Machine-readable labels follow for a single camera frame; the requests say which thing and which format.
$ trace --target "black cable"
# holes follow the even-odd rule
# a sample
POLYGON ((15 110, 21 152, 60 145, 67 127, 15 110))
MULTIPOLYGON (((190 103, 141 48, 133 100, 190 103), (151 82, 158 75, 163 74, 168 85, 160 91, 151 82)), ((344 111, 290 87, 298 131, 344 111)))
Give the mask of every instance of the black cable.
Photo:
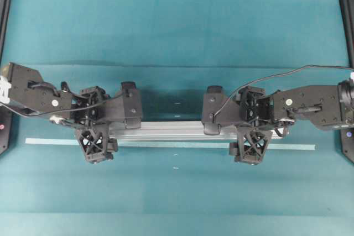
POLYGON ((102 102, 97 102, 93 105, 89 105, 89 106, 85 106, 85 107, 79 107, 79 108, 72 108, 72 109, 63 109, 63 110, 57 110, 57 111, 51 111, 51 112, 45 112, 45 113, 38 113, 38 114, 25 114, 25 113, 22 113, 10 106, 7 106, 6 104, 3 104, 1 103, 2 106, 4 106, 5 108, 9 109, 11 112, 14 112, 15 114, 19 115, 19 116, 22 116, 22 117, 40 117, 40 116, 47 116, 48 114, 54 114, 54 113, 62 113, 62 112, 75 112, 75 111, 83 111, 83 110, 87 110, 87 109, 91 109, 91 108, 95 108, 97 106, 100 106, 106 102, 109 102, 111 100, 114 100, 114 99, 117 99, 119 98, 120 96, 122 96, 123 93, 120 93, 112 98, 109 98, 109 99, 104 99, 102 102))
POLYGON ((288 75, 291 75, 293 73, 296 73, 296 72, 299 72, 301 70, 304 70, 304 69, 309 69, 309 68, 319 68, 319 69, 344 69, 344 70, 351 70, 351 71, 354 71, 353 68, 351 67, 346 67, 346 66, 321 66, 321 65, 306 65, 306 66, 302 66, 298 69, 294 69, 294 70, 291 70, 291 71, 288 71, 288 72, 284 72, 284 73, 279 73, 279 74, 274 74, 274 75, 270 75, 270 76, 267 76, 267 77, 261 77, 261 78, 258 78, 256 80, 253 80, 253 81, 250 81, 242 86, 239 86, 237 89, 235 89, 231 94, 230 96, 227 97, 226 101, 223 103, 223 105, 220 107, 219 110, 216 111, 216 113, 214 114, 214 117, 216 117, 223 109, 224 107, 226 106, 226 104, 232 99, 232 97, 234 97, 236 95, 236 93, 242 89, 242 88, 245 88, 247 86, 250 86, 250 85, 253 85, 257 82, 261 82, 261 81, 265 81, 265 80, 269 80, 271 78, 274 78, 274 77, 283 77, 283 76, 288 76, 288 75))

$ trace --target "black plastic part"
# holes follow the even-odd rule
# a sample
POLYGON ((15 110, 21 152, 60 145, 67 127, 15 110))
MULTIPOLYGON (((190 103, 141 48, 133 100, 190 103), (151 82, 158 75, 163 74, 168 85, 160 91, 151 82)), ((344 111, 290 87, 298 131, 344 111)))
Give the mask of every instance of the black plastic part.
MULTIPOLYGON (((0 0, 0 62, 4 48, 7 18, 11 0, 0 0)), ((12 112, 0 106, 0 155, 7 150, 12 124, 12 112)))
POLYGON ((12 124, 12 112, 0 108, 0 155, 5 152, 9 144, 9 135, 12 124))
POLYGON ((354 0, 339 0, 350 65, 354 65, 354 0))
POLYGON ((342 152, 351 162, 354 162, 354 130, 353 128, 341 130, 342 152))
MULTIPOLYGON (((354 67, 354 0, 339 0, 343 18, 343 27, 347 41, 349 65, 354 67)), ((342 129, 342 152, 354 163, 354 129, 342 129)))

